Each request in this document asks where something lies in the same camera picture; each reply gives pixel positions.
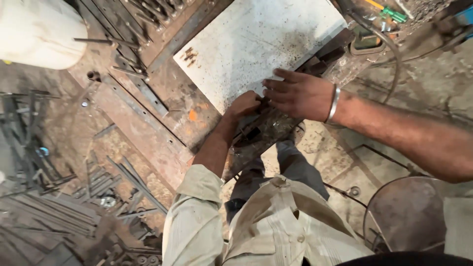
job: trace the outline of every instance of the hand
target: hand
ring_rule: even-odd
[[[259,96],[256,92],[249,90],[236,98],[225,114],[230,115],[232,118],[238,121],[245,115],[249,115],[256,111],[258,106],[261,104],[261,100],[261,96]]]
[[[263,86],[268,88],[263,94],[271,100],[271,106],[292,117],[327,120],[335,90],[333,83],[284,69],[275,69],[274,74],[284,81],[263,80]]]

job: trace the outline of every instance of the metal ring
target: metal ring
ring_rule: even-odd
[[[332,107],[330,108],[330,113],[325,123],[328,123],[329,121],[331,121],[331,119],[333,118],[333,115],[335,114],[335,111],[337,110],[338,99],[340,98],[340,91],[341,90],[337,85],[337,87],[335,88],[335,92],[333,93]]]

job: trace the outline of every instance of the shirt sleeve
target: shirt sleeve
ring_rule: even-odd
[[[223,248],[219,198],[223,182],[192,165],[177,188],[163,232],[163,266],[215,265]]]

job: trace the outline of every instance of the forearm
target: forearm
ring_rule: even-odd
[[[333,120],[390,146],[434,177],[473,180],[473,136],[413,112],[343,92]]]
[[[202,164],[218,177],[221,177],[237,126],[237,119],[225,113],[215,130],[195,155],[193,164]]]

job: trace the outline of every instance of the beige shirt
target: beige shirt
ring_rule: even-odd
[[[313,189],[284,176],[262,184],[235,215],[222,252],[223,182],[203,165],[187,171],[169,210],[163,266],[336,265],[373,252]]]

